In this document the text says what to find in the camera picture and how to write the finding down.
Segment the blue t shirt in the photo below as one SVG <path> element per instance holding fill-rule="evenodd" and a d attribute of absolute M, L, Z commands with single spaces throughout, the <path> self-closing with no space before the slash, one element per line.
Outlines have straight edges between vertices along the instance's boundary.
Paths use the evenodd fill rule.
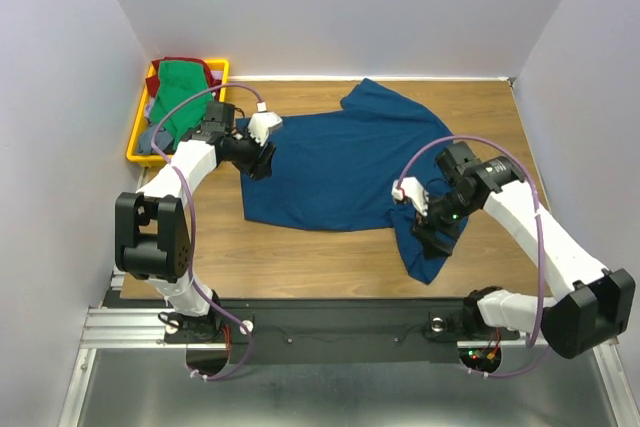
<path fill-rule="evenodd" d="M 408 275 L 431 283 L 445 260 L 424 258 L 410 233 L 415 212 L 394 203 L 391 188 L 413 155 L 450 129 L 426 107 L 370 79 L 340 105 L 284 118 L 271 137 L 271 176 L 241 178 L 245 218 L 301 230 L 391 228 Z"/>

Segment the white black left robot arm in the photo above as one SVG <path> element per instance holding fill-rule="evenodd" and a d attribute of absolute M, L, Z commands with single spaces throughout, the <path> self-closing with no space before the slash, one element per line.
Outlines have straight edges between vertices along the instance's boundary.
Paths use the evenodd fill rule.
<path fill-rule="evenodd" d="M 282 118 L 260 102 L 239 128 L 236 112 L 230 103 L 209 102 L 158 174 L 115 202 L 116 266 L 152 285 L 172 307 L 159 316 L 171 342 L 212 342 L 225 323 L 216 292 L 193 271 L 194 191 L 222 162 L 253 180 L 271 174 L 276 147 L 269 137 Z"/>

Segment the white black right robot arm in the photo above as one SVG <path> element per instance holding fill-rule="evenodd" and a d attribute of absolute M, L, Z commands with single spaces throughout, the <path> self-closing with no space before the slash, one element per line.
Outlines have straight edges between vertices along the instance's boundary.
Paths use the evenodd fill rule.
<path fill-rule="evenodd" d="M 460 325 L 472 337 L 495 329 L 519 331 L 530 343 L 542 337 L 572 359 L 627 330 L 636 282 L 624 269 L 613 271 L 589 254 L 541 204 L 535 181 L 506 150 L 483 161 L 469 137 L 440 139 L 435 164 L 449 190 L 434 195 L 403 169 L 392 187 L 397 203 L 415 211 L 412 235 L 426 258 L 448 257 L 472 214 L 484 211 L 536 265 L 534 296 L 486 287 L 463 301 Z"/>

